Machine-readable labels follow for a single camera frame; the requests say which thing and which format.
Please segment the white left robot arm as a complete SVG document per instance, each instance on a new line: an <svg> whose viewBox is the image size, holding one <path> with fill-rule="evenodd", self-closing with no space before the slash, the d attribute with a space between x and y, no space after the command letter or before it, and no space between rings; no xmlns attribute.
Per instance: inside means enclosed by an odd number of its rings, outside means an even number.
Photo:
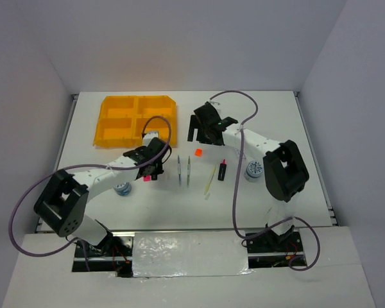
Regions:
<svg viewBox="0 0 385 308"><path fill-rule="evenodd" d="M114 236L86 215L88 202L118 185L162 174L162 159L169 148L165 141L153 137L148 145L127 151L100 168L75 174L61 169L51 176L33 209L59 237L73 235L87 242L97 255L107 255Z"/></svg>

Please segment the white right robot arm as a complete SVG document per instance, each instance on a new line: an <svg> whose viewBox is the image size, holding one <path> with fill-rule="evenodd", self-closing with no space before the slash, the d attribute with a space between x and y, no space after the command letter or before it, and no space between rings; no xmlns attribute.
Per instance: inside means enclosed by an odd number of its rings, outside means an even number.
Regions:
<svg viewBox="0 0 385 308"><path fill-rule="evenodd" d="M241 123L226 117L222 119L212 103L194 110L190 118L187 140L216 146L230 146L239 149L239 162L235 176L232 221L237 229L236 205L243 156L247 155L260 162L264 170L264 183L273 198L273 205L263 236L267 246L273 251L281 251L289 242L293 231L295 202L294 196L303 191L309 180L309 172L295 142L279 142L266 138L244 127L256 116L254 112Z"/></svg>

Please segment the orange marker cap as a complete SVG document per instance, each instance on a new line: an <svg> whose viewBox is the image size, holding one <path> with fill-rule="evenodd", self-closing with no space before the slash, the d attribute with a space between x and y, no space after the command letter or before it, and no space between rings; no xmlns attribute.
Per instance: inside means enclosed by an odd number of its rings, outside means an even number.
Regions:
<svg viewBox="0 0 385 308"><path fill-rule="evenodd" d="M197 157L201 157L202 156L202 149L198 148L196 149L196 151L194 152L194 154L197 156Z"/></svg>

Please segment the black pink-tip highlighter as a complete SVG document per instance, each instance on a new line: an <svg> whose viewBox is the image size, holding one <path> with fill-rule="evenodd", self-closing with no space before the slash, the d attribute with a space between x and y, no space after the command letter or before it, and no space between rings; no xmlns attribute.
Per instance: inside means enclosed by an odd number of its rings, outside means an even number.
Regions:
<svg viewBox="0 0 385 308"><path fill-rule="evenodd" d="M227 162L223 159L219 165L218 180L223 181L225 179L225 173L227 170Z"/></svg>

